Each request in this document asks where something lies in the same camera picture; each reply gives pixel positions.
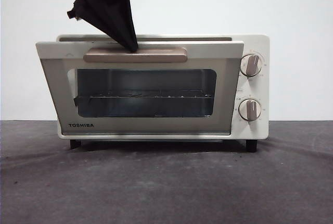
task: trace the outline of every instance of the oven door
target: oven door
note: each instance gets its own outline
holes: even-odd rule
[[[230,135],[243,47],[141,42],[130,54],[113,43],[37,45],[63,135]]]

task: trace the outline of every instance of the toshiba logo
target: toshiba logo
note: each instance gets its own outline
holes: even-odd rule
[[[73,123],[68,124],[72,128],[94,128],[95,126],[93,124],[82,124],[82,123]]]

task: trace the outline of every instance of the gray floor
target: gray floor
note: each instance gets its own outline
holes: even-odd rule
[[[271,122],[244,142],[99,143],[2,122],[3,224],[332,223],[333,122]]]

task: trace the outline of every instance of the wire rack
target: wire rack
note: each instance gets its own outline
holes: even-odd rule
[[[78,98],[191,98],[212,99],[214,96],[203,90],[115,90],[106,94],[78,96]]]

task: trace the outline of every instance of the white wall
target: white wall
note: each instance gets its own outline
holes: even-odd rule
[[[2,0],[2,119],[56,119],[34,44],[99,33],[74,0]],[[265,33],[271,119],[333,120],[333,0],[132,0],[139,34]]]

